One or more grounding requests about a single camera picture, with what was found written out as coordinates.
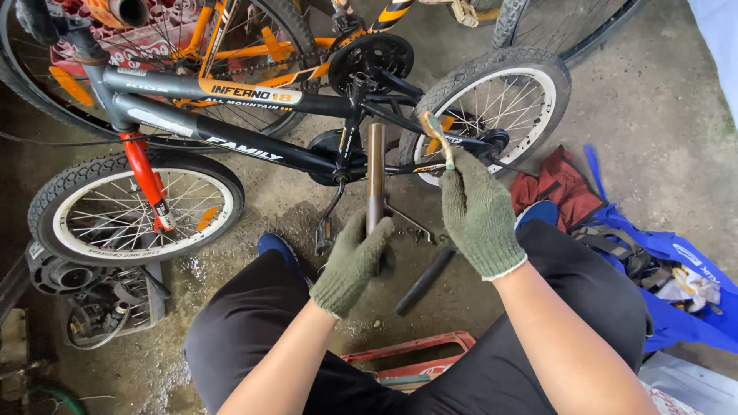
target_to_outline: glove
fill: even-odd
[[[366,218],[363,211],[348,220],[336,238],[325,271],[310,290],[315,304],[336,318],[348,317],[369,279],[376,274],[382,251],[395,232],[392,219],[384,218],[365,239]]]
[[[510,192],[470,153],[453,154],[455,170],[441,177],[444,224],[482,280],[492,281],[528,259],[515,239]]]

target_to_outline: black bicycle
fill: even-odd
[[[41,0],[19,1],[26,7],[46,7]],[[359,133],[367,116],[405,129],[399,142],[388,146],[399,147],[400,165],[385,166],[387,175],[417,174],[437,185],[444,169],[440,143],[424,135],[413,115],[405,117],[403,107],[414,108],[413,114],[435,114],[453,145],[472,152],[496,173],[515,169],[548,138],[570,95],[564,63],[549,52],[525,47],[474,59],[424,94],[403,79],[412,67],[410,45],[383,32],[337,41],[328,72],[345,83],[343,96],[114,66],[89,23],[50,7],[51,13],[34,14],[35,21],[27,26],[52,27],[74,46],[77,62],[125,147],[125,152],[59,173],[32,201],[28,222],[36,240],[55,255],[80,263],[127,266],[173,258],[219,237],[243,209],[244,188],[232,171],[200,154],[147,149],[141,125],[304,171],[320,185],[337,186],[317,227],[321,253],[330,245],[328,217],[345,186],[367,173]],[[342,24],[351,24],[350,19],[338,18],[336,25],[353,32]],[[403,56],[402,70],[393,66],[398,64],[393,56]],[[342,66],[333,68],[337,63]],[[301,148],[172,106],[166,99],[187,100],[212,111],[227,104],[338,117],[345,123]]]

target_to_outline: orange bicycle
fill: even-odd
[[[330,86],[343,94],[351,76],[352,55],[343,46],[361,35],[385,32],[407,12],[414,0],[394,0],[376,23],[366,27],[346,0],[334,0],[336,38],[315,38],[292,0],[49,0],[66,17],[89,20],[96,41],[110,53],[110,64],[198,78],[230,80],[258,86],[279,86],[316,92]],[[114,140],[105,109],[75,60],[74,48],[60,41],[43,47],[25,33],[15,15],[15,0],[0,7],[0,78],[34,106],[57,120]],[[412,49],[397,37],[364,41],[378,65],[399,88],[419,97],[422,92],[401,82],[413,64]],[[331,64],[328,59],[333,55]],[[172,105],[205,114],[242,128],[279,137],[305,116],[275,109],[244,108],[227,103],[168,99]],[[157,146],[212,150],[157,128],[144,127]]]

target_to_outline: wire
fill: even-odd
[[[125,143],[126,141],[138,141],[138,140],[146,140],[148,138],[152,137],[165,137],[169,134],[147,134],[142,135],[138,137],[133,138],[125,138],[122,140],[108,140],[108,141],[90,141],[87,143],[51,143],[49,141],[35,141],[35,140],[29,140],[27,138],[20,138],[14,135],[6,134],[2,131],[0,131],[0,137],[15,141],[17,143],[31,143],[31,144],[41,144],[41,145],[53,145],[55,147],[86,147],[88,145],[105,145],[105,144],[118,144],[118,143]]]

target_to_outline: metal pipe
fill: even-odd
[[[369,125],[367,235],[384,217],[384,124]]]

